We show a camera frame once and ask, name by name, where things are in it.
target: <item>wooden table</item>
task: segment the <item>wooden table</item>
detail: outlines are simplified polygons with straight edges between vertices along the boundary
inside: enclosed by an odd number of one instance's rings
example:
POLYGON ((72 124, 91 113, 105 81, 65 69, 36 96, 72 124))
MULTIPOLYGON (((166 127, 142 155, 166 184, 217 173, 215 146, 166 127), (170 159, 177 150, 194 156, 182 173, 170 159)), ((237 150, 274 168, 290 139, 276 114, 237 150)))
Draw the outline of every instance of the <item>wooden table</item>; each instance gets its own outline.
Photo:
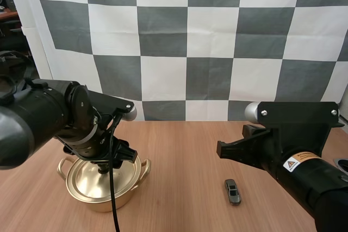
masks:
POLYGON ((18 17, 18 13, 17 11, 10 11, 10 9, 5 8, 5 12, 0 12, 0 21, 1 20, 6 20, 8 18, 12 18, 12 17, 18 17))
MULTIPOLYGON (((216 142, 242 138, 241 122, 122 122, 128 140, 152 170, 117 211, 122 232, 315 231, 313 219, 265 172, 216 155, 216 142), (237 181, 240 206, 228 203, 223 181, 237 181)), ((330 133, 323 158, 348 158, 348 135, 330 133)), ((63 146, 52 140, 22 166, 0 171, 0 230, 114 231, 111 213, 73 199, 56 173, 63 146)))

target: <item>black cable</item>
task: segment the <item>black cable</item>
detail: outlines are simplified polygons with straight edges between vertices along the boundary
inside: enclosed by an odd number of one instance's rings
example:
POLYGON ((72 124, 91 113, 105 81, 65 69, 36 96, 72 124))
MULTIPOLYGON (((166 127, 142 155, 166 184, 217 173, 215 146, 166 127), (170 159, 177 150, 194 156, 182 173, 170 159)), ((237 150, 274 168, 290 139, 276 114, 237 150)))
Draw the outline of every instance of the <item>black cable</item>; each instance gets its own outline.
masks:
POLYGON ((114 121, 111 125, 111 131, 110 131, 110 146, 109 146, 109 176, 110 176, 110 194, 111 194, 111 205, 113 207, 113 216, 114 216, 114 223, 115 223, 115 229, 116 232, 120 232, 119 227, 119 221, 117 220, 117 213, 116 213, 116 200, 115 200, 115 190, 114 190, 114 172, 113 172, 113 160, 114 160, 114 154, 113 154, 113 143, 114 143, 114 132, 115 129, 120 122, 121 117, 114 118, 114 121))

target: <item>orange label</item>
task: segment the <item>orange label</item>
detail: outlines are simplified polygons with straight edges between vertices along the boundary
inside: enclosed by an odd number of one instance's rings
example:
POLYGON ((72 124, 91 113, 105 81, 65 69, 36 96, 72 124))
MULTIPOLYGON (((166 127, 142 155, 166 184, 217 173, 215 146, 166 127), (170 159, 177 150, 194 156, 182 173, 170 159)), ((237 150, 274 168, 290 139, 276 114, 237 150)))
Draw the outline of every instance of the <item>orange label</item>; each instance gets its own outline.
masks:
POLYGON ((310 159, 320 159, 319 156, 315 155, 312 152, 299 152, 294 154, 293 158, 295 158, 298 162, 304 162, 310 159))

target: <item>gold pot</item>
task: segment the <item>gold pot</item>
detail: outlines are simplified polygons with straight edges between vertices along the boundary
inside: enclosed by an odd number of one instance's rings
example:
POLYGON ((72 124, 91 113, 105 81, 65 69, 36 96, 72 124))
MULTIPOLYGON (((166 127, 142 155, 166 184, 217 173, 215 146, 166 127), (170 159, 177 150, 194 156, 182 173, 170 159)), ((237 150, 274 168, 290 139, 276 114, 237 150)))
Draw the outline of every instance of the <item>gold pot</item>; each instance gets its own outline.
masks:
MULTIPOLYGON (((151 161, 141 163, 137 156, 135 163, 124 161, 121 168, 114 169, 114 189, 116 208, 125 205, 133 193, 144 182, 151 170, 151 161)), ((97 212, 112 211, 109 173, 100 174, 98 166, 81 159, 71 157, 62 159, 57 167, 58 174, 65 180, 70 195, 97 212), (67 174, 61 170, 65 161, 72 163, 67 174)))

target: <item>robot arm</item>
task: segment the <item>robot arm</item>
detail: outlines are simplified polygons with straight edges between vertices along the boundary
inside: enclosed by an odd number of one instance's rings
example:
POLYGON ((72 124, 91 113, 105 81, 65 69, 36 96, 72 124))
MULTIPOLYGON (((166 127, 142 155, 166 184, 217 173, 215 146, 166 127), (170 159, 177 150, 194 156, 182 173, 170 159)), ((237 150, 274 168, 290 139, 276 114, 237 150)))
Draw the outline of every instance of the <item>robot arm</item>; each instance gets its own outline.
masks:
MULTIPOLYGON (((112 119, 133 120, 132 102, 88 89, 75 81, 27 80, 29 88, 0 100, 0 169, 24 163, 52 137, 64 152, 105 169, 109 160, 112 119)), ((113 137, 117 148, 113 167, 134 162, 137 153, 126 141, 113 137)))
POLYGON ((217 154, 266 170, 315 219, 319 232, 345 231, 348 176, 321 158, 338 106, 321 103, 251 103, 244 139, 217 143, 217 154))

